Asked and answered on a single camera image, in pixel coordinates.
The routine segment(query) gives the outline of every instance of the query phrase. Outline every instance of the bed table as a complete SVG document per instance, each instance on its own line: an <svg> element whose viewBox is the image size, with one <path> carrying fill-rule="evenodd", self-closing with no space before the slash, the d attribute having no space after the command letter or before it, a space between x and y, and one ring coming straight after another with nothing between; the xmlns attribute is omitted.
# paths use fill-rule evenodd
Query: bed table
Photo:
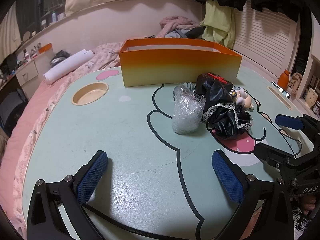
<svg viewBox="0 0 320 240"><path fill-rule="evenodd" d="M104 82L109 88L93 103L71 102L83 86ZM38 179L61 181L87 164L97 150L108 154L108 168L89 205L113 219L150 233L209 240L225 226L237 208L220 184L211 163L222 149L244 173L260 180L279 177L278 170L252 153L256 143L298 155L312 148L299 131L280 130L278 114L301 116L288 109L268 89L271 85L254 71L241 67L236 86L255 98L250 110L254 125L237 140L215 137L204 122L189 135L172 131L173 89L176 84L125 88L121 68L89 73L66 90L49 116L28 165L22 195L27 220L31 194ZM60 207L66 226L78 239ZM87 211L106 239L149 239L117 228Z"/></svg>

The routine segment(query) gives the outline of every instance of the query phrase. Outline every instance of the scratch mark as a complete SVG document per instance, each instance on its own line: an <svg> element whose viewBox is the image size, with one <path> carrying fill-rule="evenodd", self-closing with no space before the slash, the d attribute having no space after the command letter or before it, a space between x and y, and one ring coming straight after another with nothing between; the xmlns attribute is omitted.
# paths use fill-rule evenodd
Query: scratch mark
<svg viewBox="0 0 320 240"><path fill-rule="evenodd" d="M155 171L155 170L158 170L160 168L156 168L156 169L153 169L153 170L146 170L146 171ZM137 171L137 172L130 172L129 174L135 174L135 173L141 173L141 172L146 172L146 171Z"/></svg>
<svg viewBox="0 0 320 240"><path fill-rule="evenodd" d="M187 156L181 158L182 160L187 158L189 155L191 155L195 150L196 148L201 144L201 142L193 149L193 151L191 153L189 153ZM172 163L176 163L177 161L174 161L174 162L171 162L171 163L166 163L166 164L163 164L163 165L160 165L160 166L157 166L158 168L156 169L152 169L152 170L146 170L146 171L155 171L155 170L158 170L160 168L162 168L163 166L166 166L166 165L169 165L169 164L172 164ZM137 171L137 172L130 172L129 174L135 174L135 173L141 173L141 172L146 172L146 171Z"/></svg>

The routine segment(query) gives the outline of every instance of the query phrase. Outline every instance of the pink blanket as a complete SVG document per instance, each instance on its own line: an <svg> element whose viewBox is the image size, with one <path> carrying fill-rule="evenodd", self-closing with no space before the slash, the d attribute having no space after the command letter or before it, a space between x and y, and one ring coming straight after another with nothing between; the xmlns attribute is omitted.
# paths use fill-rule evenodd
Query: pink blanket
<svg viewBox="0 0 320 240"><path fill-rule="evenodd" d="M162 30L156 38L164 38L166 34L172 32L174 29L191 30L199 24L183 16L170 16L163 18L160 22Z"/></svg>
<svg viewBox="0 0 320 240"><path fill-rule="evenodd" d="M15 228L26 238L22 215L23 182L33 147L60 97L79 77L96 70L120 65L119 50L123 43L108 43L95 49L95 56L73 73L52 85L41 82L8 140L0 167L0 203Z"/></svg>

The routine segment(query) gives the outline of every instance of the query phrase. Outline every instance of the orange box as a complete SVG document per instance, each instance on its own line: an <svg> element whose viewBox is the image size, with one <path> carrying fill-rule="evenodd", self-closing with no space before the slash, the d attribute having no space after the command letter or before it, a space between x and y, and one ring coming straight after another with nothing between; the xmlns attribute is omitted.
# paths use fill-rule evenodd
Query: orange box
<svg viewBox="0 0 320 240"><path fill-rule="evenodd" d="M242 60L215 42L183 38L128 40L119 54L125 87L196 82L207 72L235 82Z"/></svg>
<svg viewBox="0 0 320 240"><path fill-rule="evenodd" d="M45 52L45 51L47 51L47 50L49 50L51 48L52 48L52 44L48 43L48 44L44 45L43 47L41 47L39 49L39 54L41 54L41 53L43 53L43 52Z"/></svg>

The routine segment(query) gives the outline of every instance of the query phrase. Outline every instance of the person's hand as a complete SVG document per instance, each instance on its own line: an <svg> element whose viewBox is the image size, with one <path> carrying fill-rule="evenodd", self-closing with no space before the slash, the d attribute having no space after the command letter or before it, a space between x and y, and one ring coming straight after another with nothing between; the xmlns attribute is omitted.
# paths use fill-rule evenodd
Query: person's hand
<svg viewBox="0 0 320 240"><path fill-rule="evenodd" d="M310 211L314 210L316 207L316 196L315 195L307 195L299 198L300 209L302 213L306 216Z"/></svg>

